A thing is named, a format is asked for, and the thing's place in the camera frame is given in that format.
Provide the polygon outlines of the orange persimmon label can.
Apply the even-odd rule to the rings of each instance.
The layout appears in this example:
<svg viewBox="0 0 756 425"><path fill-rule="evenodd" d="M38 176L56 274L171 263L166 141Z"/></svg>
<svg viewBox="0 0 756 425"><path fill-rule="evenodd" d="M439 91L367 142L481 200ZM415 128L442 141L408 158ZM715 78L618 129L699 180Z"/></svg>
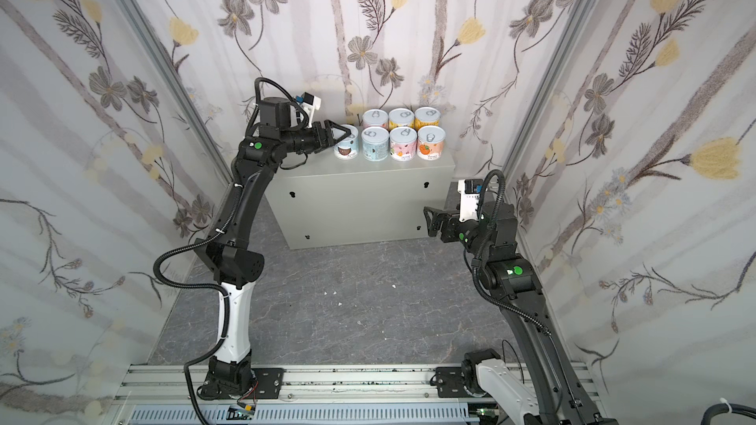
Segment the orange persimmon label can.
<svg viewBox="0 0 756 425"><path fill-rule="evenodd" d="M427 125L417 131L417 155L425 161L436 161L443 154L446 132L439 126Z"/></svg>

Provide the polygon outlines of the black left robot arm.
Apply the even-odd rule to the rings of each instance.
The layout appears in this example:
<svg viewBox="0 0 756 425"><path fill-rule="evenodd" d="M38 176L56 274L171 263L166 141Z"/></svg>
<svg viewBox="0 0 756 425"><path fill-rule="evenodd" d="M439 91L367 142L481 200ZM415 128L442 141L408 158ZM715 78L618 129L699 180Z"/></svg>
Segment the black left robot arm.
<svg viewBox="0 0 756 425"><path fill-rule="evenodd" d="M230 165L232 181L213 229L204 239L161 254L153 265L154 276L164 285L210 289L219 296L215 345L182 367L189 401L200 423L207 421L200 401L246 399L259 384L251 366L249 315L265 258L250 250L249 242L268 185L286 168L288 155L309 157L352 137L347 126L313 120L303 107L306 100L295 98L272 79L256 78L254 92L255 108ZM165 261L189 251L212 273L212 281L179 283L163 274Z"/></svg>

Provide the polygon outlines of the purple label can front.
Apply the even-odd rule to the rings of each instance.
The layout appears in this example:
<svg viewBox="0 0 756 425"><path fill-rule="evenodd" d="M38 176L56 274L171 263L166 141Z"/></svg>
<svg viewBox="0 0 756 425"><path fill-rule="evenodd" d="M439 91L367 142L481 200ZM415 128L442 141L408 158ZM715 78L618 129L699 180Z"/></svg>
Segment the purple label can front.
<svg viewBox="0 0 756 425"><path fill-rule="evenodd" d="M389 114L382 109L368 109L362 115L362 128L378 127L388 129Z"/></svg>

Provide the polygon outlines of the pink label can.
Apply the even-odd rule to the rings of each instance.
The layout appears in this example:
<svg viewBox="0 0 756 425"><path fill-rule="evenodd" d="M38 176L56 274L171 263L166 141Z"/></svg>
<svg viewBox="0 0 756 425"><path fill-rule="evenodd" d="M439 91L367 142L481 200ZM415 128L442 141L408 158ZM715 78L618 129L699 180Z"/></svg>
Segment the pink label can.
<svg viewBox="0 0 756 425"><path fill-rule="evenodd" d="M417 152L417 131L402 126L390 132L390 155L395 161L411 161Z"/></svg>

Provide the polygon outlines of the blue label can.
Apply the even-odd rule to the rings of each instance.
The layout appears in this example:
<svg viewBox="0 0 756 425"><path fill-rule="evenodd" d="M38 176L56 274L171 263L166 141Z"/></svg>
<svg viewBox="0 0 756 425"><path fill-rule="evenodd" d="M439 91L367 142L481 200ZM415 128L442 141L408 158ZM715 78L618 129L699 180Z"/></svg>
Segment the blue label can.
<svg viewBox="0 0 756 425"><path fill-rule="evenodd" d="M362 154L367 161L378 163L389 157L390 133L382 127L368 127L361 132Z"/></svg>
<svg viewBox="0 0 756 425"><path fill-rule="evenodd" d="M337 159L348 161L349 159L355 159L358 156L359 131L358 128L348 124L344 125L344 128L350 131L350 135L348 135L346 139L342 139L339 143L336 143L334 154Z"/></svg>

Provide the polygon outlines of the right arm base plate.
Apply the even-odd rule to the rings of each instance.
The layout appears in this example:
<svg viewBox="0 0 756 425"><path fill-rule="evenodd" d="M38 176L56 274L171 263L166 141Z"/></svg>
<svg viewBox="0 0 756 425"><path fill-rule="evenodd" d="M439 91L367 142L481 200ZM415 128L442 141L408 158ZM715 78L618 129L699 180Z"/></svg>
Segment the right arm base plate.
<svg viewBox="0 0 756 425"><path fill-rule="evenodd" d="M487 397L487 393L465 376L459 366L438 366L429 380L441 399L467 399L468 397Z"/></svg>

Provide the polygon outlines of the yellow white label can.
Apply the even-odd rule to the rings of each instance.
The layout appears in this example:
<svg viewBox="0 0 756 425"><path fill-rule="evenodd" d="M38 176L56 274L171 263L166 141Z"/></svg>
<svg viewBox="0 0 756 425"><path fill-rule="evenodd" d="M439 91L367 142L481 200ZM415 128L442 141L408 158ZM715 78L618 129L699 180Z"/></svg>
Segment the yellow white label can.
<svg viewBox="0 0 756 425"><path fill-rule="evenodd" d="M390 131L400 127L415 128L415 112L409 108L395 108L389 112L388 116Z"/></svg>

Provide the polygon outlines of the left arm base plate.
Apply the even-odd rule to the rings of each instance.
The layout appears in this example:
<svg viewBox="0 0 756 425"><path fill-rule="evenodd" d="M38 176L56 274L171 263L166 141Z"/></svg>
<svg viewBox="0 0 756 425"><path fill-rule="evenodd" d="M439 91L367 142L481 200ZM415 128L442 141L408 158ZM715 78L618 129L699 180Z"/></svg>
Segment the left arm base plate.
<svg viewBox="0 0 756 425"><path fill-rule="evenodd" d="M284 382L284 368L254 367L233 381L217 379L211 373L197 390L200 399L278 399Z"/></svg>

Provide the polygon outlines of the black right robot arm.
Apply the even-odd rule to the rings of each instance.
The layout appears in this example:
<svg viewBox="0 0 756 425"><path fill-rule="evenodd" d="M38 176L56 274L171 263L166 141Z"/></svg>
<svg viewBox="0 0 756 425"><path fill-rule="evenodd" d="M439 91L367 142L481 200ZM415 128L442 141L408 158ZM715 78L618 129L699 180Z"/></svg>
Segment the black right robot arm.
<svg viewBox="0 0 756 425"><path fill-rule="evenodd" d="M520 374L492 349L467 354L463 389L491 397L510 424L610 424L555 332L534 266L518 251L519 222L504 200L505 185L503 172L494 169L463 181L459 210L423 210L429 236L463 246L474 289L505 317L520 348Z"/></svg>

